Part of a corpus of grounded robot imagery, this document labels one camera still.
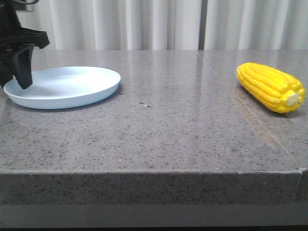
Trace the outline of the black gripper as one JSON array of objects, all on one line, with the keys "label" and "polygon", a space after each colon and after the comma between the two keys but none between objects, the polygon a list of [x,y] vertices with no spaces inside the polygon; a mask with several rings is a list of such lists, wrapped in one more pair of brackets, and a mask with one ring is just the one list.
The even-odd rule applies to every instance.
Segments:
[{"label": "black gripper", "polygon": [[13,74],[6,64],[0,62],[0,87],[17,79],[22,89],[33,84],[32,54],[33,49],[45,48],[50,44],[47,32],[21,26],[12,0],[0,2],[0,53],[13,55]]}]

